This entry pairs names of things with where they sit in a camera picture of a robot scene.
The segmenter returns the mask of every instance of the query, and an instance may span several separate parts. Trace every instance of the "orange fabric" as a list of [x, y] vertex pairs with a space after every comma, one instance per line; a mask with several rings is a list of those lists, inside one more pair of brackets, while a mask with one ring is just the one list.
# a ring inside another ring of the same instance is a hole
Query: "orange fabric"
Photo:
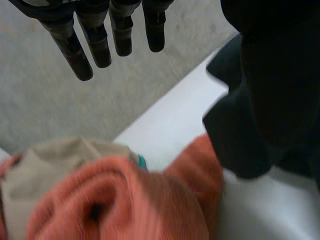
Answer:
[[43, 196], [26, 239], [213, 240], [222, 185], [222, 168], [206, 135], [163, 173], [146, 172], [124, 158], [101, 159]]

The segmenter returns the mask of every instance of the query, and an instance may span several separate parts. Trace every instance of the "orange sweater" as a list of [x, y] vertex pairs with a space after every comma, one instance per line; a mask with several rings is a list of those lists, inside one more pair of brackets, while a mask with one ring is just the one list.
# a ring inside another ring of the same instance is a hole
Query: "orange sweater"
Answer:
[[[25, 236], [213, 240], [222, 185], [222, 168], [206, 135], [163, 173], [108, 157], [84, 166], [47, 192], [31, 214]], [[3, 223], [0, 237], [6, 239]]]

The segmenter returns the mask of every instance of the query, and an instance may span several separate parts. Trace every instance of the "dark clothing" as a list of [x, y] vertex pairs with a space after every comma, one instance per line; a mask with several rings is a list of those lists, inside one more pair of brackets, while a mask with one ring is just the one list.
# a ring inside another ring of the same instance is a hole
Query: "dark clothing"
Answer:
[[207, 67], [229, 94], [203, 121], [222, 165], [239, 177], [278, 165], [320, 187], [320, 2], [266, 4], [221, 0], [240, 34]]

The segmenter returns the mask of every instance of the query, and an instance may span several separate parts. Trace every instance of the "teal object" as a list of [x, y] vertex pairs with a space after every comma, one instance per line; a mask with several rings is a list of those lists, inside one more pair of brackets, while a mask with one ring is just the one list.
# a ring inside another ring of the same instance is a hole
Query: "teal object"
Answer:
[[146, 160], [145, 160], [144, 156], [138, 155], [138, 157], [139, 157], [139, 167], [144, 169], [144, 170], [146, 170], [146, 171], [148, 171], [147, 163], [146, 163]]

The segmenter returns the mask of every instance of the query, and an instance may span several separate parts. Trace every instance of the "gray floor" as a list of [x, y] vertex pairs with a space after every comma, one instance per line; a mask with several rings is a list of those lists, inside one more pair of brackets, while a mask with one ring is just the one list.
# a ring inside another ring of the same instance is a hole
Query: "gray floor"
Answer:
[[0, 148], [12, 153], [67, 135], [112, 140], [235, 31], [219, 0], [175, 0], [167, 11], [165, 49], [152, 53], [141, 7], [133, 21], [133, 53], [119, 57], [107, 16], [112, 65], [105, 69], [94, 65], [76, 22], [94, 71], [81, 82], [42, 26], [2, 0]]

